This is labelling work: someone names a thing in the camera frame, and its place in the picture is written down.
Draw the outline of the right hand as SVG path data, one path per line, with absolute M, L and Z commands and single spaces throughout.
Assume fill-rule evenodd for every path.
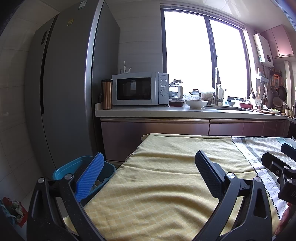
M 288 203 L 288 207 L 282 215 L 281 221 L 275 231 L 275 235 L 279 235 L 287 226 L 292 216 L 292 204 Z

